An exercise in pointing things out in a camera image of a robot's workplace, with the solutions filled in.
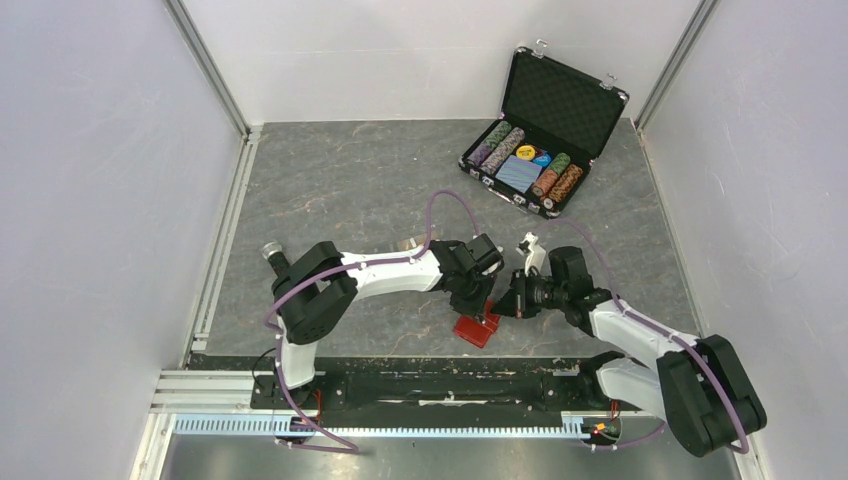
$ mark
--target blue poker chip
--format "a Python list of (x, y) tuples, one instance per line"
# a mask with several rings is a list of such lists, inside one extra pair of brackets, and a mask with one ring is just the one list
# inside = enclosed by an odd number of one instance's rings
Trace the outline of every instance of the blue poker chip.
[(551, 163), (551, 156), (547, 153), (533, 159), (533, 163), (540, 167), (547, 167)]

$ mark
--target gray marble surface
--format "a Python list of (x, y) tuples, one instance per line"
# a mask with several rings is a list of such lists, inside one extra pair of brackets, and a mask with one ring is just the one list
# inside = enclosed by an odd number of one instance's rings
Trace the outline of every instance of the gray marble surface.
[[(256, 355), (273, 346), (261, 325), (274, 274), (259, 249), (279, 241), (290, 260), (332, 240), (340, 251), (365, 252), (424, 232), (434, 190), (452, 189), (473, 207), (482, 230), (505, 249), (507, 268), (522, 264), (515, 245), (544, 220), (489, 193), (456, 160), (488, 120), (283, 123), (266, 125), (224, 276), (207, 353)], [(629, 121), (622, 120), (589, 178), (565, 209), (606, 253), (622, 296), (635, 308), (694, 333), (688, 293), (659, 198)], [(453, 199), (436, 201), (436, 231), (468, 240), (472, 228)], [(556, 246), (585, 247), (568, 227), (542, 236)], [(606, 285), (588, 248), (596, 284)], [(506, 291), (499, 276), (495, 296)], [(354, 303), (320, 356), (590, 356), (610, 349), (566, 323), (558, 312), (504, 318), (485, 349), (454, 336), (457, 314), (445, 293), (395, 293)]]

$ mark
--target gray floor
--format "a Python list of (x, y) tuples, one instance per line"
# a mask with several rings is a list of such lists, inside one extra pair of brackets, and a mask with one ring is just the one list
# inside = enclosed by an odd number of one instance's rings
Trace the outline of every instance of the gray floor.
[[(649, 432), (655, 420), (625, 420), (625, 439)], [(614, 479), (732, 480), (727, 450), (689, 455), (670, 432), (630, 450), (592, 453), (572, 440), (353, 439), (361, 455), (287, 450), (270, 438), (176, 435), (162, 479)], [(328, 444), (326, 439), (313, 440)]]
[[(462, 173), (456, 160), (490, 122), (433, 120), (269, 124), (262, 132), (224, 276), (207, 353), (256, 355), (273, 346), (260, 319), (271, 303), (273, 272), (259, 254), (278, 240), (290, 259), (332, 240), (341, 251), (373, 251), (424, 232), (430, 193), (455, 190), (483, 231), (505, 248), (507, 269), (521, 265), (515, 245), (541, 217), (513, 207)], [(694, 333), (695, 322), (651, 174), (629, 121), (617, 125), (603, 155), (566, 208), (607, 254), (622, 295), (669, 326)], [(437, 201), (443, 239), (472, 232), (452, 199)], [(549, 249), (585, 246), (566, 227), (543, 236)], [(587, 253), (596, 283), (605, 285)], [(501, 275), (495, 294), (506, 290)], [(609, 346), (569, 326), (562, 314), (503, 319), (480, 350), (454, 336), (457, 315), (443, 293), (397, 293), (353, 304), (321, 341), (321, 356), (589, 356)]]

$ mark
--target metal frame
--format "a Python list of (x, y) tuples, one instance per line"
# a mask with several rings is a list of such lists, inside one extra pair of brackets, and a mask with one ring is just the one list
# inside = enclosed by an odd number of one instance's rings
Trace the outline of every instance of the metal frame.
[(186, 340), (183, 365), (188, 361), (191, 352), (206, 350), (206, 341), (209, 338), (209, 332), (212, 330), (212, 320), (218, 305), (218, 295), (221, 293), (221, 284), (227, 270), (227, 262), (230, 258), (230, 250), (233, 246), (233, 238), (241, 215), (244, 196), (247, 193), (247, 183), (253, 170), (253, 161), (256, 158), (256, 149), (259, 146), (261, 134), (262, 126), (252, 127), (250, 135), (239, 153), (233, 181), (227, 193), (227, 202), (218, 223), (215, 245), (207, 263), (203, 289), (192, 310), (191, 318), (194, 319), (194, 325), (189, 333), (189, 338)]
[(718, 5), (718, 2), (719, 0), (701, 0), (698, 4), (698, 7), (695, 9), (695, 13), (693, 13), (692, 18), (689, 19), (689, 24), (686, 25), (686, 29), (683, 31), (683, 35), (677, 42), (677, 46), (674, 47), (671, 57), (665, 64), (662, 73), (660, 73), (657, 83), (654, 84), (654, 88), (648, 95), (648, 99), (645, 101), (645, 106), (642, 107), (642, 110), (636, 117), (634, 124), (636, 125), (637, 131), (644, 130), (651, 121), (651, 117), (653, 117), (654, 113), (656, 113), (656, 110), (665, 97), (666, 92), (668, 92), (671, 83), (680, 71), (680, 67), (683, 65), (686, 57), (689, 56), (689, 52), (692, 50), (692, 45), (695, 44), (695, 41), (698, 39), (698, 35), (700, 35), (701, 31), (704, 29), (704, 25), (706, 25), (707, 21), (715, 11), (715, 7)]
[(203, 43), (203, 39), (200, 37), (197, 26), (192, 21), (185, 4), (182, 0), (163, 0), (163, 2), (168, 12), (170, 12), (171, 17), (173, 17), (174, 23), (180, 29), (180, 33), (182, 33), (183, 38), (188, 44), (188, 48), (197, 60), (197, 64), (203, 71), (203, 75), (209, 81), (209, 85), (221, 101), (221, 105), (223, 105), (233, 126), (238, 130), (242, 138), (247, 138), (253, 129), (247, 123), (247, 120), (244, 119), (244, 115), (239, 110), (233, 94), (227, 88), (224, 77), (221, 76), (221, 72), (215, 65), (215, 61), (212, 60), (212, 55), (209, 54), (209, 49)]
[(147, 424), (130, 473), (131, 479), (159, 480), (176, 421), (177, 417), (173, 414), (151, 413), (147, 416)]
[(739, 477), (742, 480), (769, 480), (772, 478), (771, 473), (766, 468), (766, 462), (763, 460), (759, 435), (759, 432), (754, 432), (748, 436), (748, 443), (751, 446), (748, 455), (733, 456), (736, 460), (736, 467), (739, 469)]
[(151, 413), (242, 413), (250, 410), (250, 372), (165, 370), (153, 394)]

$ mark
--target yellow poker chip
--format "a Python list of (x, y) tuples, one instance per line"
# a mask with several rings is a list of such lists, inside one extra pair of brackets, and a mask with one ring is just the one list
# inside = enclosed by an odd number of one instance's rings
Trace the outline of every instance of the yellow poker chip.
[(533, 160), (536, 158), (536, 149), (530, 145), (522, 145), (515, 151), (515, 156), (522, 160)]

